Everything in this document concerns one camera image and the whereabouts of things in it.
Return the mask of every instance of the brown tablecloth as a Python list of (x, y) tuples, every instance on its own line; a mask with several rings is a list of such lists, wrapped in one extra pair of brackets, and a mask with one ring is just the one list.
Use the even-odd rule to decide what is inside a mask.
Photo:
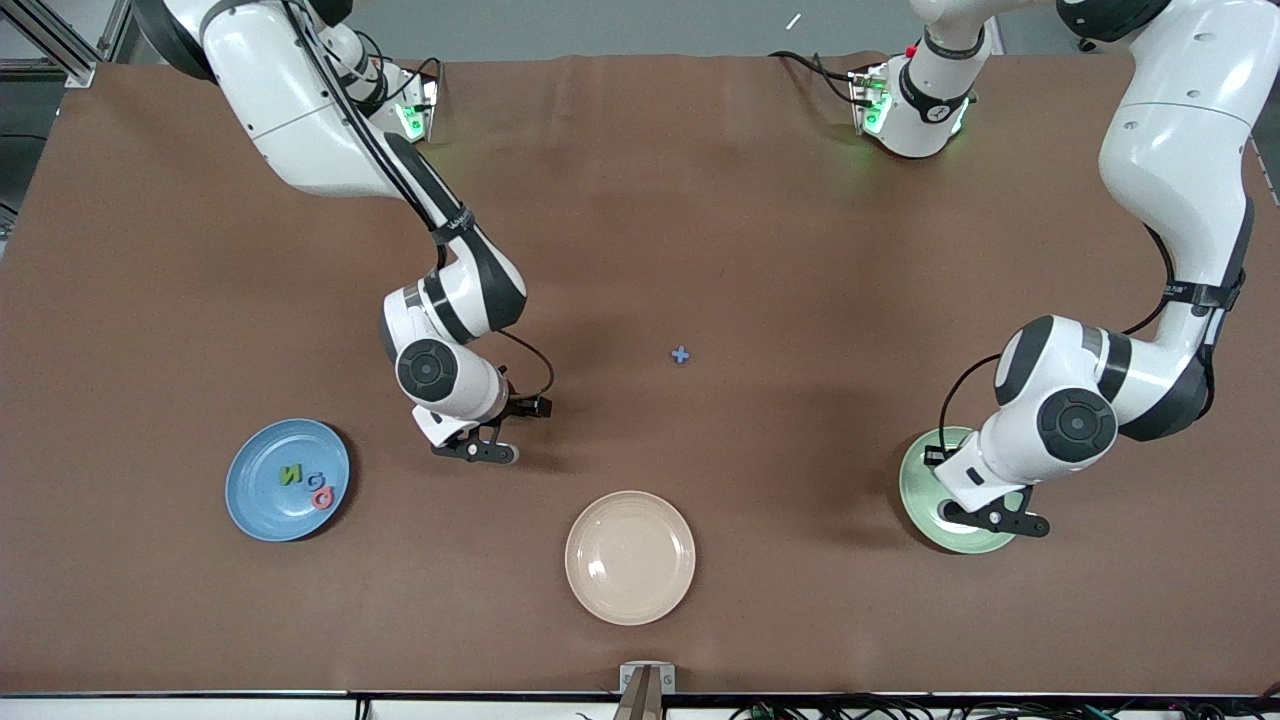
[[(297, 192), (215, 87), (100, 68), (0, 263), (0, 691), (593, 689), (637, 657), (685, 691), (1260, 691), (1280, 247), (1252, 151), (1213, 413), (1041, 488), (1043, 541), (946, 555), (897, 507), (970, 361), (1044, 313), (1155, 304), (1160, 259), (1096, 168), (1128, 74), (996, 59), (965, 132), (906, 161), (780, 60), (451, 67), (426, 154), (521, 268), (517, 329), (559, 375), (556, 416), (503, 433), (521, 462), (488, 468), (431, 455), (378, 340), (433, 259), (411, 210)], [(319, 537), (256, 542), (227, 466), (292, 416), (347, 438), (356, 492)], [(563, 571), (579, 511), (626, 488), (698, 542), (684, 603), (640, 628)]]

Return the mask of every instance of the floor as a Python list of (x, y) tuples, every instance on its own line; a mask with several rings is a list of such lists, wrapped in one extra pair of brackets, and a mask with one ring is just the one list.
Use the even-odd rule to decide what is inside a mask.
[[(790, 0), (781, 5), (769, 0), (380, 0), (358, 6), (348, 24), (370, 33), (388, 55), (436, 55), (445, 61), (536, 60), (575, 54), (896, 53), (919, 33), (908, 3), (878, 0)], [(1000, 27), (1009, 54), (1076, 51), (1074, 36), (1052, 8), (1002, 15)], [(29, 51), (20, 38), (13, 40), (13, 28), (4, 20), (0, 31), (0, 58)], [(159, 61), (145, 40), (134, 42), (127, 56), (131, 61)], [(14, 81), (0, 74), (0, 108), (5, 109), (0, 133), (47, 135), (63, 92), (59, 78)], [(1280, 102), (1275, 91), (1254, 137), (1262, 156), (1272, 165), (1280, 163)], [(15, 211), (22, 209), (41, 145), (27, 138), (0, 138), (0, 202)], [(0, 208), (0, 254), (9, 219)]]

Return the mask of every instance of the cable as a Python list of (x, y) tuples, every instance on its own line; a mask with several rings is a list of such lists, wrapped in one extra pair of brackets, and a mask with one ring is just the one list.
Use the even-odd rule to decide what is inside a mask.
[(524, 340), (521, 340), (515, 333), (508, 332), (508, 331), (498, 331), (498, 334), (500, 334), (500, 336), (506, 337), (507, 340), (511, 340), (511, 341), (513, 341), (513, 342), (516, 342), (518, 345), (522, 345), (525, 347), (525, 350), (527, 350), (527, 351), (532, 352), (534, 355), (536, 355), (538, 359), (543, 361), (543, 365), (547, 365), (547, 384), (543, 386), (543, 389), (540, 389), (538, 392), (526, 392), (526, 393), (521, 393), (521, 395), (513, 395), (513, 396), (511, 396), (511, 400), (530, 400), (530, 398), (541, 397), (543, 395), (545, 395), (547, 391), (549, 391), (552, 388), (552, 386), (556, 384), (556, 366), (552, 365), (552, 361), (548, 360), (547, 356), (543, 355), (543, 352), (540, 350), (538, 350), (532, 345), (525, 342)]
[[(957, 392), (960, 392), (960, 386), (963, 386), (964, 382), (969, 379), (969, 375), (977, 373), (978, 369), (986, 365), (987, 363), (995, 363), (996, 360), (1000, 360), (998, 354), (988, 355), (987, 357), (978, 360), (973, 365), (969, 365), (968, 370), (960, 373), (960, 379), (957, 379), (955, 384), (951, 386), (951, 391), (947, 392), (947, 397), (942, 401), (942, 411), (938, 413), (938, 445), (942, 446), (942, 455), (945, 456), (947, 455), (947, 441), (945, 437), (946, 433), (945, 428), (947, 427), (947, 407), (951, 405), (951, 398), (955, 397)], [(968, 719), (966, 716), (961, 716), (960, 720), (968, 720)]]
[(397, 87), (396, 92), (392, 92), (384, 100), (390, 100), (392, 97), (396, 97), (401, 92), (404, 92), (404, 88), (408, 87), (413, 82), (415, 77), (422, 77), (422, 68), (425, 68), (428, 63), (435, 63), (435, 72), (443, 74), (444, 65), (440, 63), (440, 59), (439, 58), (428, 58), (428, 59), (422, 60), (417, 65), (416, 70), (413, 70), (412, 73), (410, 73), (408, 79), (406, 79), (403, 85), (401, 85), (399, 87)]
[[(1160, 251), (1160, 259), (1165, 263), (1165, 287), (1169, 287), (1170, 284), (1174, 283), (1174, 259), (1170, 258), (1170, 255), (1169, 255), (1169, 247), (1165, 246), (1165, 240), (1162, 237), (1160, 237), (1160, 233), (1157, 233), (1156, 231), (1151, 229), (1149, 225), (1143, 225), (1143, 227), (1147, 228), (1148, 233), (1151, 233), (1151, 240), (1156, 243), (1156, 250)], [(1166, 299), (1164, 295), (1161, 295), (1160, 296), (1160, 302), (1156, 304), (1156, 309), (1155, 310), (1152, 310), (1146, 318), (1143, 318), (1142, 320), (1139, 320), (1137, 325), (1134, 325), (1134, 327), (1124, 331), (1120, 334), (1133, 334), (1133, 333), (1140, 331), (1142, 328), (1146, 328), (1147, 325), (1149, 325), (1152, 323), (1152, 320), (1155, 320), (1156, 318), (1158, 318), (1160, 314), (1165, 311), (1165, 306), (1166, 305), (1169, 305), (1169, 299)]]
[(849, 74), (847, 73), (860, 73), (860, 72), (867, 70), (869, 68), (874, 68), (876, 65), (883, 64), (881, 61), (868, 63), (865, 65), (858, 65), (856, 68), (850, 68), (849, 70), (846, 70), (845, 74), (841, 74), (841, 73), (835, 73), (835, 72), (831, 72), (831, 70), (823, 68), (822, 64), (819, 63), (820, 58), (818, 56), (817, 53), (814, 53), (814, 55), (813, 55), (814, 59), (813, 60), (809, 60), (808, 58), (804, 58), (804, 56), (801, 56), (801, 55), (799, 55), (796, 53), (792, 53), (790, 50), (778, 50), (776, 53), (769, 53), (765, 56), (767, 58), (782, 58), (785, 60), (795, 60), (796, 63), (800, 63), (801, 65), (809, 68), (810, 72), (822, 73), (822, 74), (829, 77), (831, 79), (842, 79), (842, 81), (847, 81), (849, 79)]
[[(833, 73), (833, 72), (828, 70), (826, 67), (823, 67), (822, 58), (818, 56), (817, 53), (813, 54), (813, 61), (805, 60), (804, 58), (801, 58), (800, 55), (796, 55), (795, 53), (791, 53), (790, 50), (778, 50), (777, 53), (769, 53), (768, 56), (769, 58), (782, 58), (783, 60), (795, 60), (795, 61), (800, 63), (801, 65), (804, 65), (805, 68), (808, 68), (810, 72), (820, 74), (822, 79), (827, 81), (827, 87), (829, 87), (831, 91), (835, 92), (837, 97), (840, 97), (845, 102), (849, 102), (850, 105), (856, 105), (859, 108), (870, 108), (873, 105), (869, 100), (861, 100), (861, 99), (858, 99), (858, 97), (851, 97), (851, 96), (845, 95), (844, 92), (841, 92), (840, 88), (836, 87), (836, 83), (833, 81), (842, 79), (842, 81), (847, 82), (849, 81), (849, 74), (847, 73), (846, 74), (838, 74), (838, 73)], [(879, 65), (879, 64), (881, 63), (870, 63), (868, 65), (859, 65), (856, 68), (849, 69), (847, 72), (849, 73), (856, 73), (856, 72), (861, 72), (861, 70), (865, 70), (867, 68), (870, 68), (873, 65)]]

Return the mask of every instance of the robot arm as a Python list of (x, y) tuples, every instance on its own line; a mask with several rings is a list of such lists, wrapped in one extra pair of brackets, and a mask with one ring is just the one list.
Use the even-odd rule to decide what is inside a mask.
[[(1060, 13), (1097, 1), (1064, 0)], [(988, 529), (1005, 495), (1089, 466), (1117, 434), (1166, 437), (1204, 410), (1213, 347), (1244, 282), (1253, 211), (1240, 161), (1280, 68), (1280, 10), (1263, 0), (1156, 5), (1125, 33), (1137, 70), (1100, 156), (1111, 195), (1167, 247), (1156, 338), (1044, 316), (1010, 340), (996, 370), (1001, 409), (934, 469)]]
[[(138, 9), (172, 64), (207, 70), (282, 179), (312, 195), (398, 197), (413, 208), (439, 261), (383, 302), (383, 343), (401, 389), (438, 454), (513, 461), (515, 448), (490, 447), (476, 428), (511, 414), (547, 416), (550, 404), (511, 396), (502, 373), (465, 347), (513, 324), (526, 290), (410, 142), (425, 133), (434, 83), (370, 56), (340, 24), (342, 3), (141, 0)], [(456, 258), (448, 264), (445, 247)]]
[(924, 35), (911, 56), (869, 70), (855, 97), (859, 129), (904, 158), (927, 158), (960, 131), (973, 82), (991, 56), (984, 26), (998, 13), (1052, 0), (911, 0)]

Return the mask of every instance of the black strap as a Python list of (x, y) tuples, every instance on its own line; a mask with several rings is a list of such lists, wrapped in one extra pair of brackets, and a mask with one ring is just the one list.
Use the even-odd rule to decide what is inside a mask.
[(1197, 309), (1193, 310), (1196, 315), (1203, 316), (1208, 310), (1219, 307), (1230, 311), (1235, 307), (1235, 300), (1240, 296), (1243, 287), (1244, 269), (1240, 269), (1240, 274), (1236, 275), (1235, 282), (1230, 287), (1174, 281), (1165, 286), (1165, 300), (1193, 305)]
[(928, 28), (924, 29), (924, 45), (929, 49), (931, 53), (933, 53), (938, 58), (946, 58), (947, 60), (968, 60), (969, 58), (973, 58), (974, 55), (978, 54), (979, 50), (982, 50), (982, 41), (986, 38), (987, 38), (987, 28), (980, 27), (978, 28), (978, 42), (974, 42), (973, 47), (968, 50), (951, 50), (950, 47), (943, 47), (937, 42), (933, 42), (933, 38), (929, 37), (929, 29)]
[(458, 236), (465, 234), (467, 231), (474, 228), (476, 224), (476, 217), (466, 205), (458, 206), (458, 214), (453, 215), (443, 225), (431, 231), (431, 237), (435, 238), (436, 245), (448, 245), (448, 242)]
[(969, 86), (969, 90), (963, 95), (957, 95), (950, 100), (941, 100), (916, 87), (911, 82), (910, 69), (911, 63), (908, 61), (902, 65), (902, 72), (897, 76), (899, 87), (902, 88), (902, 100), (906, 100), (908, 105), (915, 108), (915, 111), (920, 114), (922, 122), (931, 126), (947, 122), (964, 105), (965, 100), (969, 99), (969, 91), (973, 90), (973, 86)]
[(422, 290), (426, 291), (426, 299), (431, 301), (431, 307), (435, 309), (435, 315), (440, 319), (440, 324), (444, 325), (444, 332), (453, 336), (453, 342), (460, 345), (466, 345), (476, 338), (471, 334), (471, 331), (462, 324), (458, 318), (458, 313), (453, 309), (453, 304), (449, 302), (449, 296), (444, 293), (444, 286), (440, 283), (440, 275), (435, 270), (431, 270), (422, 278)]

